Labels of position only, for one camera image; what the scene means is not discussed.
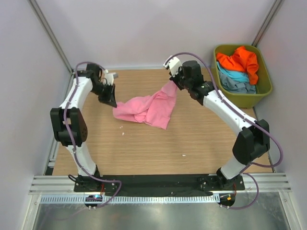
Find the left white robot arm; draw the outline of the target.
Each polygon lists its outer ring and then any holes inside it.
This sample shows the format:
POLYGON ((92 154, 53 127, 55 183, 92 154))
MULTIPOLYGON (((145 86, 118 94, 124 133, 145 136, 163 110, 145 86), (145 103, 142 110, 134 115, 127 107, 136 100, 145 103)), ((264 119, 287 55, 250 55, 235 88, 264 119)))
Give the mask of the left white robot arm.
POLYGON ((103 185, 98 166, 92 160, 86 144, 88 129, 82 108, 88 94, 93 93, 99 102, 117 107, 115 83, 118 77, 93 62, 84 62, 86 68, 73 71, 72 87, 63 103, 50 110, 54 138, 72 155, 78 175, 69 175, 75 192, 97 192, 103 185))

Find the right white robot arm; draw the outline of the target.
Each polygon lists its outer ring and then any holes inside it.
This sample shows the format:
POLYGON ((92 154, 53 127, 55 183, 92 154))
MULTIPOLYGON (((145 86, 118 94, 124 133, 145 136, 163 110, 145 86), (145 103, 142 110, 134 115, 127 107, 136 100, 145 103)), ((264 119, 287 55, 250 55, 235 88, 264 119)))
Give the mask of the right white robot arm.
POLYGON ((197 61, 182 63, 174 57, 164 68, 180 90, 187 90, 192 99, 218 115, 236 135, 232 158, 216 172, 217 186, 223 190, 231 188, 243 169, 270 149, 269 124, 245 114, 216 90, 212 81, 204 80, 197 61))

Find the pink t shirt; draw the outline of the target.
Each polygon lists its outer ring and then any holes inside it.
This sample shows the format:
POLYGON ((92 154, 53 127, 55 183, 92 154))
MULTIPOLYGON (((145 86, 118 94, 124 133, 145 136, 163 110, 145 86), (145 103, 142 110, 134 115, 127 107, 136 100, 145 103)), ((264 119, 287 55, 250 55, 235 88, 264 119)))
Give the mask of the pink t shirt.
POLYGON ((169 81, 153 95, 134 97, 113 108, 116 119, 145 123, 166 130, 176 105, 177 86, 169 81))

